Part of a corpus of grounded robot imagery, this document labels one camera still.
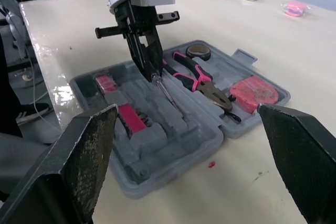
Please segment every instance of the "sneaker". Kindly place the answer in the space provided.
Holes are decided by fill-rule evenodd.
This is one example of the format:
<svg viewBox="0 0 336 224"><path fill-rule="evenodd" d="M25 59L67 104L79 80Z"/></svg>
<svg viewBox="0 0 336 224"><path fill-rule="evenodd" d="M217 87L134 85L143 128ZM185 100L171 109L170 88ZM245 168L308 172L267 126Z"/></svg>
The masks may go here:
<svg viewBox="0 0 336 224"><path fill-rule="evenodd" d="M16 122L17 123L28 122L30 120L38 118L39 115L43 115L43 114L47 113L50 109L49 104L47 104L47 103L36 103L35 105L36 105L36 109L38 111L38 114L36 113L36 110L35 110L33 104L21 105L21 111L16 118Z"/></svg>

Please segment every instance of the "white table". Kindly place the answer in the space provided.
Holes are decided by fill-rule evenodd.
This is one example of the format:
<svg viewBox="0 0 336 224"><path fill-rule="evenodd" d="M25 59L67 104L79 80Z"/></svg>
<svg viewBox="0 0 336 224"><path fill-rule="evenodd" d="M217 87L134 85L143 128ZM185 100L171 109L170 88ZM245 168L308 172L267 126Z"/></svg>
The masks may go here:
<svg viewBox="0 0 336 224"><path fill-rule="evenodd" d="M286 0L176 0L181 20L158 27L163 48L194 39L232 54L258 57L256 70L287 89L289 106L313 114L334 135L336 13L316 7L302 18L281 11ZM80 108L68 82L130 59L122 36L96 39L115 25L107 0L38 0L22 13L62 128ZM210 161L216 166L207 168ZM208 162L140 200L127 199L111 173L93 220L108 223L306 223L275 167L262 125L226 139ZM265 176L255 181L259 172Z"/></svg>

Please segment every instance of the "tool case latch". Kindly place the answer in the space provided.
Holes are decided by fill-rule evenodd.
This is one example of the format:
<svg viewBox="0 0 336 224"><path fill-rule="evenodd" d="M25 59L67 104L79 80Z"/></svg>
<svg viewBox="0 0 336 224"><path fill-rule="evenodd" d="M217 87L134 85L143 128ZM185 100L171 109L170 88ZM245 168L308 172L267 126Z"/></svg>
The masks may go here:
<svg viewBox="0 0 336 224"><path fill-rule="evenodd" d="M232 58L242 61L243 63L250 64L250 65L252 65L254 62L258 60L258 58L250 55L249 53L241 49L237 49L232 55Z"/></svg>

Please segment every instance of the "black tape roll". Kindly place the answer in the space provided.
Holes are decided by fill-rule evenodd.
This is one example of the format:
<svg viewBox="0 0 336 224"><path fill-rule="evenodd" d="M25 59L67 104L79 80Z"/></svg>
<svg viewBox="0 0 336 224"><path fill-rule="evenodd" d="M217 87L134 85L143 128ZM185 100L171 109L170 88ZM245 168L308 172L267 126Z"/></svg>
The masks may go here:
<svg viewBox="0 0 336 224"><path fill-rule="evenodd" d="M190 58L199 57L202 60L207 61L208 59L210 59L211 50L210 48L204 45L197 44L197 45L189 46L185 54L189 56Z"/></svg>

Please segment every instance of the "pliers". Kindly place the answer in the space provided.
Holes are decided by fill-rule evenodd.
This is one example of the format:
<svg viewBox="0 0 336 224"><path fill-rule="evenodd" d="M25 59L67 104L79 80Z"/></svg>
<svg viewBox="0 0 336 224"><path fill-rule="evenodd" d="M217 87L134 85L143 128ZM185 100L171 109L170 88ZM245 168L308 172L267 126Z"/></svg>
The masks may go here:
<svg viewBox="0 0 336 224"><path fill-rule="evenodd" d="M226 115L231 116L239 123L241 122L241 118L239 116L231 113L232 102L235 100L235 98L233 98L231 95L227 97L222 90L216 88L212 83L213 77L211 74L204 71L196 61L190 59L180 52L174 52L173 59L190 69L190 71L195 75L195 78L175 71L175 69L169 66L165 60L163 60L163 68L167 70L168 73L179 79L183 86L189 89L191 92L198 90L208 99L210 99L215 105L221 107Z"/></svg>

